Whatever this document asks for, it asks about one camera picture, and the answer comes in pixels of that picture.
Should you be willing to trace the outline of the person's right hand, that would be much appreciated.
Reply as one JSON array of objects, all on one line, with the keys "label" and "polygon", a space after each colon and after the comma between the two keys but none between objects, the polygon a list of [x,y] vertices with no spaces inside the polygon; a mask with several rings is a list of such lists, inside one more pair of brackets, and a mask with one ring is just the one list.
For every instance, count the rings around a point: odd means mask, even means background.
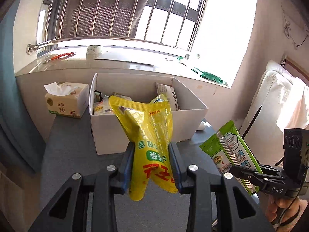
[{"label": "person's right hand", "polygon": [[300,209],[299,202],[300,199],[298,197],[294,201],[292,201],[290,199],[276,199],[275,197],[270,195],[265,216],[269,222],[273,222],[277,218],[278,209],[282,208],[285,210],[285,213],[282,214],[280,218],[281,224],[283,224],[298,213]]}]

